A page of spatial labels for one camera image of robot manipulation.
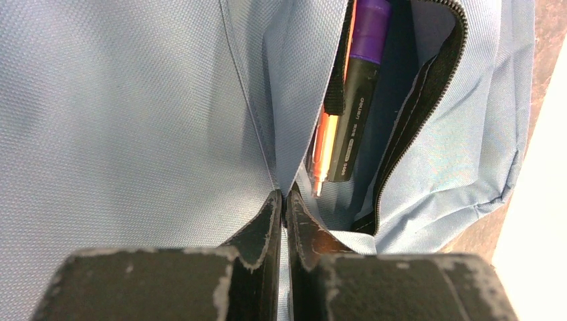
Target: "marker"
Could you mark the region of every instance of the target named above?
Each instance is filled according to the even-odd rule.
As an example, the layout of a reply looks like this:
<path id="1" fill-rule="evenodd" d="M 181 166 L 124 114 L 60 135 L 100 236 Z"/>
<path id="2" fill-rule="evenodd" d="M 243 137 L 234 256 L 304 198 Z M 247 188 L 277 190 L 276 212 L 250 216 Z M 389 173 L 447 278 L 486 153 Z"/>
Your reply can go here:
<path id="1" fill-rule="evenodd" d="M 339 117 L 328 180 L 350 179 L 378 82 L 390 19 L 386 0 L 358 0 L 345 80 L 345 110 Z"/>
<path id="2" fill-rule="evenodd" d="M 348 43 L 346 45 L 346 61 L 344 66 L 344 78 L 346 79 L 346 71 L 348 69 L 348 60 L 350 56 L 350 47 L 352 35 L 354 33 L 354 20 L 356 18 L 356 2 L 352 4 L 352 19 L 350 20 L 350 33 L 348 35 Z M 321 107 L 321 116 L 317 125 L 315 134 L 315 146 L 313 148 L 313 196 L 319 197 L 323 188 L 323 182 L 327 180 L 329 168 L 331 165 L 331 156 L 333 154 L 333 146 L 336 137 L 337 123 L 339 116 L 329 115 L 324 112 L 325 108 Z"/>

